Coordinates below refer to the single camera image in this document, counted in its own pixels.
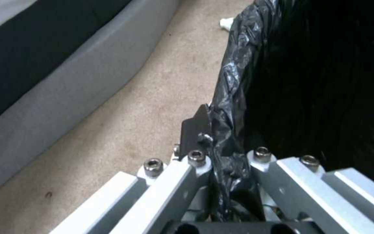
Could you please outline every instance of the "metal frame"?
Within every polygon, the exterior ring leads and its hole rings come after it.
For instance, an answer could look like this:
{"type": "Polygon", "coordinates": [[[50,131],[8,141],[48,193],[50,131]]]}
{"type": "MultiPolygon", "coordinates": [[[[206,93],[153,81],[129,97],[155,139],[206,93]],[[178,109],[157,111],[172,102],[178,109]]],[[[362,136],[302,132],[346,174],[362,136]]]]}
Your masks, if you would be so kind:
{"type": "MultiPolygon", "coordinates": [[[[374,234],[374,182],[356,170],[326,173],[320,165],[309,168],[301,159],[276,160],[266,152],[251,151],[247,158],[267,221],[295,219],[304,225],[313,220],[326,233],[374,234]],[[286,218],[280,219],[272,207],[286,218]]],[[[212,162],[207,156],[197,159],[172,160],[153,178],[140,169],[138,175],[149,179],[148,185],[119,172],[52,233],[160,233],[172,220],[207,217],[212,162]]]]}
{"type": "Polygon", "coordinates": [[[144,179],[118,172],[50,233],[108,233],[146,189],[144,179]]]}
{"type": "Polygon", "coordinates": [[[171,162],[110,233],[160,233],[167,222],[183,217],[210,169],[171,162]]]}
{"type": "Polygon", "coordinates": [[[373,181],[353,168],[328,172],[322,179],[374,222],[373,181]]]}
{"type": "Polygon", "coordinates": [[[309,216],[326,233],[374,233],[374,222],[328,186],[299,159],[259,162],[247,155],[252,172],[289,219],[309,216]]]}

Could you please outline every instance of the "beige carpet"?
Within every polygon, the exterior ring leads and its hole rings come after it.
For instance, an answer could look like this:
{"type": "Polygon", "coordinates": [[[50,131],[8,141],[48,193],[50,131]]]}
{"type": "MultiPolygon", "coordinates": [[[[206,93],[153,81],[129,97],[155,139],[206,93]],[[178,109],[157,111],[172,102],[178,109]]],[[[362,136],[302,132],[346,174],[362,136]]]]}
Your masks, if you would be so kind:
{"type": "Polygon", "coordinates": [[[181,121],[212,99],[228,33],[252,0],[185,0],[139,73],[0,188],[0,233],[47,233],[118,171],[168,161],[181,121]]]}

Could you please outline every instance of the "gray mattress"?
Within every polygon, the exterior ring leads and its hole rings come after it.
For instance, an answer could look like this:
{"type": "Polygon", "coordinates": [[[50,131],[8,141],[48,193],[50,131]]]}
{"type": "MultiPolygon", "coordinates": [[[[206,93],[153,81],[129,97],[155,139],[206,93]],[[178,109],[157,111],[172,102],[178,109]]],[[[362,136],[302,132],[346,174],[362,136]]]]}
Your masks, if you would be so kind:
{"type": "Polygon", "coordinates": [[[0,115],[0,186],[139,71],[180,2],[132,0],[0,115]]]}

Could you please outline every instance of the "garbage bag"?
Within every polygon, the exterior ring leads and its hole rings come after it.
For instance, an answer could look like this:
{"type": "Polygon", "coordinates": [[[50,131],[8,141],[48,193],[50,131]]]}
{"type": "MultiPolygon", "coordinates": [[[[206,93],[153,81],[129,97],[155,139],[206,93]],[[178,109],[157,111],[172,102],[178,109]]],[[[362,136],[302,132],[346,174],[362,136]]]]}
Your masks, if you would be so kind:
{"type": "Polygon", "coordinates": [[[208,114],[216,220],[253,213],[234,194],[254,190],[245,153],[258,146],[374,180],[374,2],[255,0],[233,22],[208,114]]]}

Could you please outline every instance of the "metal bolt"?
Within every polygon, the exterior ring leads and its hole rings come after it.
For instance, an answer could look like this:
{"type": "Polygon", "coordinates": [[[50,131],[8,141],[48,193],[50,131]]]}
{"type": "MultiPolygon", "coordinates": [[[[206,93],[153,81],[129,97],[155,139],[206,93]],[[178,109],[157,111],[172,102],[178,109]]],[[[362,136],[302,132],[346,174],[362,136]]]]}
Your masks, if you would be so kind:
{"type": "Polygon", "coordinates": [[[149,158],[144,162],[145,175],[149,177],[159,176],[163,169],[162,161],[158,158],[149,158]]]}
{"type": "Polygon", "coordinates": [[[172,151],[174,153],[174,156],[179,157],[180,156],[180,144],[174,144],[174,148],[172,148],[172,151]]]}
{"type": "Polygon", "coordinates": [[[266,147],[258,147],[255,151],[254,151],[254,158],[255,160],[261,162],[261,163],[268,163],[270,161],[270,156],[272,154],[270,153],[270,151],[266,148],[266,147]]]}
{"type": "Polygon", "coordinates": [[[312,172],[316,172],[319,166],[319,161],[311,155],[304,155],[300,157],[300,162],[308,167],[312,172]]]}
{"type": "Polygon", "coordinates": [[[194,167],[206,164],[206,155],[200,150],[192,150],[188,153],[188,163],[194,167]]]}

